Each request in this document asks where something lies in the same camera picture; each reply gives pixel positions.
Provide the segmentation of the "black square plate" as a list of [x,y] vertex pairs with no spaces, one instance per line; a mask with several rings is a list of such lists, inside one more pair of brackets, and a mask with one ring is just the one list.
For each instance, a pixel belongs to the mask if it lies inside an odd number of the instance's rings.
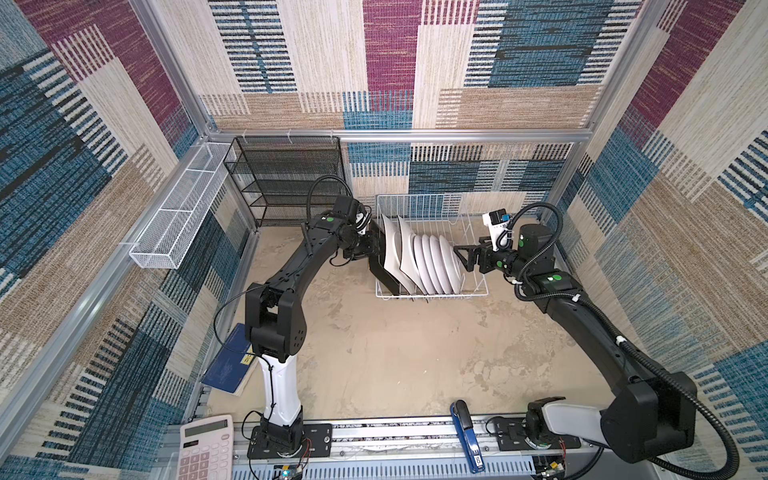
[[400,282],[385,268],[386,235],[375,221],[369,224],[369,270],[380,284],[382,293],[400,295]]

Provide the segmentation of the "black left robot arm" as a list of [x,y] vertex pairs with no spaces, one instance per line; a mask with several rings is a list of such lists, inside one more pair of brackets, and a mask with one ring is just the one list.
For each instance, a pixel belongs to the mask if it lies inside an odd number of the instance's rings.
[[359,228],[355,220],[324,213],[303,226],[303,240],[271,278],[253,283],[245,297],[245,333],[261,367],[265,410],[254,441],[293,453],[304,442],[303,407],[297,389],[296,358],[308,333],[303,297],[321,267],[337,254],[349,261],[383,250],[375,222]]

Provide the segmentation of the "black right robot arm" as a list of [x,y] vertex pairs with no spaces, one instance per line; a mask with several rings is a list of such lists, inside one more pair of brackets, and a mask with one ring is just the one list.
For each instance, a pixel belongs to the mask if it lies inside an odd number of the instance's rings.
[[547,397],[529,403],[525,435],[534,445],[558,436],[578,437],[611,449],[628,463],[657,460],[691,447],[695,437],[697,390],[684,373],[671,373],[649,358],[594,305],[582,286],[555,265],[553,232],[522,227],[517,241],[496,247],[490,238],[454,247],[468,270],[498,271],[560,325],[602,374],[613,401],[605,408]]

